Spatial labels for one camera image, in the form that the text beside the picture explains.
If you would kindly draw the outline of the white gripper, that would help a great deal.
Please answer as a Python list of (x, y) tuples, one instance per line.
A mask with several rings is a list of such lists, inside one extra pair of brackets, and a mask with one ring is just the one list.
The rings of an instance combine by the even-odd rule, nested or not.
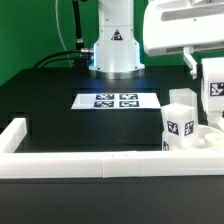
[(183, 51), (183, 60), (196, 79), (194, 50), (224, 48), (224, 0), (149, 0), (143, 46), (150, 56)]

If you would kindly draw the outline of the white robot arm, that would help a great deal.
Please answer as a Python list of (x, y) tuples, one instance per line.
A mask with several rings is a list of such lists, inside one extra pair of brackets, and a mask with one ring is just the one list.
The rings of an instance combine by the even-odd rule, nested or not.
[(224, 0), (148, 0), (143, 42), (134, 37), (134, 0), (98, 0), (99, 37), (93, 46), (92, 71), (125, 79), (141, 70), (140, 52), (149, 56), (181, 53), (197, 76), (193, 54), (224, 48)]

